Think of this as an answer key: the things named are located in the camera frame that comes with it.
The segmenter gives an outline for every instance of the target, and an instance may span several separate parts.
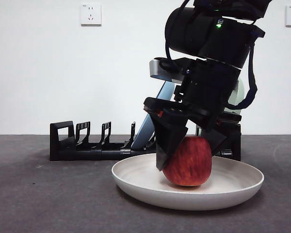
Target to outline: white wall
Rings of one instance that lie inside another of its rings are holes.
[[[162,85],[148,62],[165,56],[165,23],[182,1],[100,0],[102,26],[81,27],[79,5],[89,2],[0,0],[0,134],[48,134],[64,120],[90,120],[92,133],[106,121],[113,133],[139,128],[144,99]],[[267,34],[256,43],[259,92],[242,113],[244,134],[291,134],[290,3],[273,0],[257,22]]]

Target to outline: apple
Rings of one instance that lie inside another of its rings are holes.
[[[199,186],[209,178],[211,164],[212,154],[208,141],[198,136],[187,136],[163,168],[163,173],[176,185]]]

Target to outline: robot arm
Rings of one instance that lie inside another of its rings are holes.
[[[223,148],[236,131],[226,125],[237,125],[241,116],[224,112],[251,104],[257,91],[253,74],[253,48],[265,32],[252,24],[225,18],[255,21],[264,17],[271,0],[195,0],[195,8],[185,7],[189,0],[169,17],[166,28],[167,58],[152,61],[151,76],[180,83],[175,101],[147,98],[144,102],[153,121],[157,141],[157,168],[162,170],[187,133],[188,120],[205,132],[217,131],[226,136],[213,154]],[[172,60],[169,48],[198,59]],[[228,103],[238,83],[240,71],[250,53],[250,91],[239,106]]]

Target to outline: plate rim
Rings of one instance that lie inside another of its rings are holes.
[[[249,166],[249,167],[252,167],[253,169],[255,169],[257,172],[260,173],[260,175],[262,176],[262,179],[250,186],[250,187],[247,187],[247,188],[242,188],[242,189],[235,189],[233,191],[226,191],[226,192],[216,192],[216,193],[193,193],[193,192],[183,192],[183,191],[172,191],[172,190],[164,190],[164,189],[156,189],[156,188],[148,188],[148,187],[142,187],[142,186],[138,186],[138,185],[135,185],[133,183],[130,183],[130,182],[127,182],[125,181],[124,179],[120,178],[119,176],[117,176],[114,172],[114,168],[115,166],[118,166],[120,163],[123,163],[125,162],[126,160],[128,159],[132,159],[132,158],[135,158],[135,157],[142,157],[142,156],[147,156],[147,155],[155,155],[155,153],[151,153],[151,154],[142,154],[142,155],[137,155],[137,156],[133,156],[133,157],[130,157],[130,158],[126,158],[126,159],[123,159],[121,161],[118,161],[117,163],[115,163],[113,166],[112,166],[112,169],[111,169],[111,172],[112,172],[112,175],[113,177],[117,178],[118,180],[120,180],[121,182],[123,183],[126,183],[128,185],[131,185],[133,187],[136,187],[136,188],[141,188],[141,189],[145,189],[145,190],[149,190],[149,191],[154,191],[154,192],[163,192],[163,193],[169,193],[169,194],[180,194],[180,195],[220,195],[220,194],[230,194],[230,193],[238,193],[238,192],[243,192],[245,190],[249,190],[249,189],[254,189],[256,187],[259,187],[260,185],[263,184],[264,182],[264,179],[265,179],[265,176],[264,174],[259,170],[257,169],[256,167],[250,165],[250,164],[246,164],[244,162],[241,162],[241,161],[236,161],[236,160],[233,160],[233,159],[228,159],[228,158],[223,158],[223,157],[218,157],[218,156],[215,156],[216,158],[219,158],[219,159],[223,159],[223,160],[231,160],[233,162],[236,162],[236,163],[242,163],[246,166]]]

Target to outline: white plate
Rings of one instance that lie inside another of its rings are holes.
[[[243,203],[261,188],[264,175],[255,167],[213,157],[212,172],[199,187],[170,183],[156,169],[156,155],[128,158],[112,167],[116,184],[128,195],[148,204],[177,210],[217,210]]]

